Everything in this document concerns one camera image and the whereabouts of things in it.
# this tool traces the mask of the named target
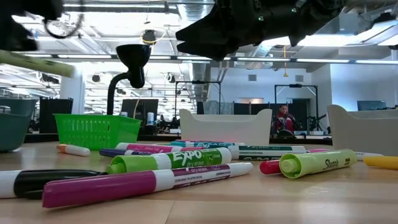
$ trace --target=desk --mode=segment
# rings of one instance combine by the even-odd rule
[[[55,142],[0,154],[0,170],[103,170],[110,159],[57,154]],[[330,146],[310,146],[322,148]],[[353,167],[290,180],[254,170],[242,177],[141,197],[48,210],[40,201],[0,200],[1,224],[398,223],[398,171]]]

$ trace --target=black marker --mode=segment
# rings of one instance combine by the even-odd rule
[[[105,174],[107,173],[75,169],[1,171],[0,198],[41,199],[47,182]]]

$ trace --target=green plastic basket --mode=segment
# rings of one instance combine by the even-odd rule
[[[97,151],[137,141],[140,120],[123,116],[54,114],[61,144]]]

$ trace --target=white wall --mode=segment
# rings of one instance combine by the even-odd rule
[[[323,116],[327,113],[327,108],[332,102],[330,65],[324,65],[312,73],[312,85],[318,86],[318,115]],[[316,115],[314,98],[311,101],[311,115]],[[323,125],[323,127],[321,126],[322,129],[329,126],[328,118],[323,118],[320,122]]]
[[[332,103],[357,111],[358,100],[396,104],[396,71],[392,65],[330,65]]]
[[[226,72],[221,84],[221,93],[225,102],[237,102],[239,98],[263,98],[264,102],[274,102],[274,85],[295,84],[296,75],[304,75],[303,85],[311,85],[311,73],[305,69],[288,69],[289,77],[284,77],[284,69],[246,70],[244,68],[230,68]],[[256,74],[257,81],[249,82],[248,75]],[[216,80],[218,68],[211,69],[211,79]],[[285,88],[277,97],[278,103],[286,103],[294,98],[313,98],[306,88]],[[210,88],[209,100],[218,101],[218,90],[213,85]]]

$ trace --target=gray bin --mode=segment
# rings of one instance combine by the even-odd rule
[[[19,148],[37,100],[0,99],[0,152]]]

